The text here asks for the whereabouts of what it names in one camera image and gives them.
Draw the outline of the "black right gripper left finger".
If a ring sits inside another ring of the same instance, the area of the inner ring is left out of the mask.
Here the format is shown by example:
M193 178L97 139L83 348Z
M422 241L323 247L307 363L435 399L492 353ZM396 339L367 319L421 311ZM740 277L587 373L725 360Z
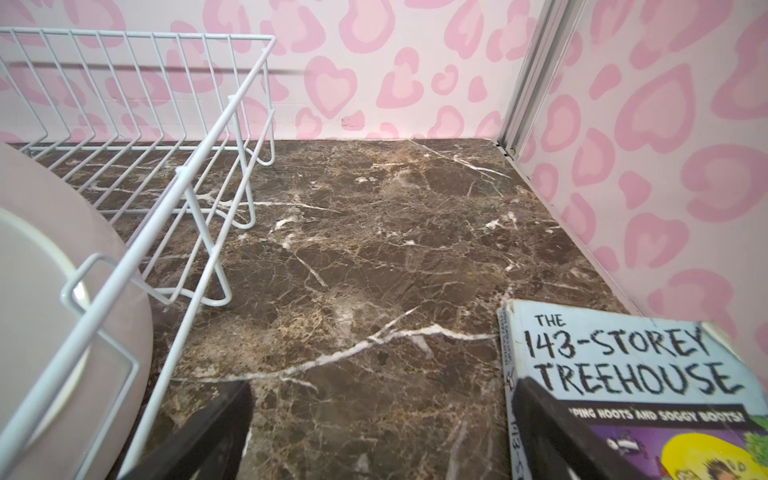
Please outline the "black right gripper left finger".
M151 452L126 479L234 479L239 472L254 401L245 381L220 386L219 395Z

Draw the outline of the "The 143-Storey Treehouse book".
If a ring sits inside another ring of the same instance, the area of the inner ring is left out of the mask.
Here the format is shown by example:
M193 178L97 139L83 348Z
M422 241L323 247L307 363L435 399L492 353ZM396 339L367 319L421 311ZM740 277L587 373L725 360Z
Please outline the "The 143-Storey Treehouse book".
M766 393L714 324L520 299L498 323L514 478L534 479L512 408L524 378L643 479L766 477Z

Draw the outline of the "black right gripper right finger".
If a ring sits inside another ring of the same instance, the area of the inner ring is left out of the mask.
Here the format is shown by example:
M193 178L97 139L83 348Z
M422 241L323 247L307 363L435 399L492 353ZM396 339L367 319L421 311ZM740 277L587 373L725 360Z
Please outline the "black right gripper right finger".
M535 380L517 382L512 408L534 479L645 477Z

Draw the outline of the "white round plate nearest front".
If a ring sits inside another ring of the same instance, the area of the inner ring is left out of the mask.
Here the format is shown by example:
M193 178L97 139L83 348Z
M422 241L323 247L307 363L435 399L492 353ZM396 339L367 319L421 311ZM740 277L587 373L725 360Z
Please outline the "white round plate nearest front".
M11 419L126 247L80 194L1 148L1 418ZM129 284L24 447L13 479L104 479L133 428L153 355L148 295Z

